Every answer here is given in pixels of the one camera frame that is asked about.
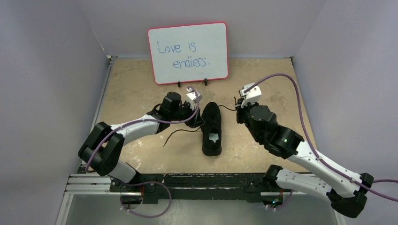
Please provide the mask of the black shoe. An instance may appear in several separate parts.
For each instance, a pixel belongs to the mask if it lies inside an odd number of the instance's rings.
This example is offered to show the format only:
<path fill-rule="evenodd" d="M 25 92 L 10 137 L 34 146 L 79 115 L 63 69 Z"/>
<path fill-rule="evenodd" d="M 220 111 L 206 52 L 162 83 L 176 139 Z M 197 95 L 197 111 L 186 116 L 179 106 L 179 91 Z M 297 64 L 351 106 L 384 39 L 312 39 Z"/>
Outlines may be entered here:
<path fill-rule="evenodd" d="M 209 102 L 201 115 L 204 125 L 202 131 L 202 152 L 206 156 L 218 156 L 222 152 L 222 118 L 215 102 Z"/>

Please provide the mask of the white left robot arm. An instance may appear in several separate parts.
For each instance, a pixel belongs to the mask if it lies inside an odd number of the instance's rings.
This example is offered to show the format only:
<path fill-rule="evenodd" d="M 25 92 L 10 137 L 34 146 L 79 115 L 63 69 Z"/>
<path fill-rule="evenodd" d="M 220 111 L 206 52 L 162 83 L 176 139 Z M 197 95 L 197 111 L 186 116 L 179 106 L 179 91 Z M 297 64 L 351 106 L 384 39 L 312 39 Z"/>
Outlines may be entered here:
<path fill-rule="evenodd" d="M 140 185 L 139 172 L 120 160 L 123 146 L 158 134 L 172 124 L 185 124 L 190 128 L 203 125 L 199 107 L 203 97 L 192 88 L 187 91 L 185 101 L 180 94 L 168 92 L 160 104 L 138 119 L 114 125 L 97 123 L 78 151 L 86 168 L 92 168 L 100 176 L 118 179 L 129 192 L 136 191 Z"/>

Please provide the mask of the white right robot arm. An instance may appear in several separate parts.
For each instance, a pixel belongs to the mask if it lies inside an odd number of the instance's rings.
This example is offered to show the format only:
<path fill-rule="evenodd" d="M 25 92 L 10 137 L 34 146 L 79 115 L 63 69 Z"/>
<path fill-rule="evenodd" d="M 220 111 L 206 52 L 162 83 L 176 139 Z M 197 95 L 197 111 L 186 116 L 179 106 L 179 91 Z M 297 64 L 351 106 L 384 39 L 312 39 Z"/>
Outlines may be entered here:
<path fill-rule="evenodd" d="M 272 155 L 287 159 L 314 174 L 306 177 L 281 166 L 271 165 L 264 175 L 266 189 L 294 189 L 330 203 L 336 212 L 357 218 L 364 210 L 374 177 L 352 172 L 321 153 L 314 154 L 309 143 L 296 131 L 277 123 L 276 114 L 266 105 L 235 102 L 237 123 L 244 124 L 255 142 Z"/>

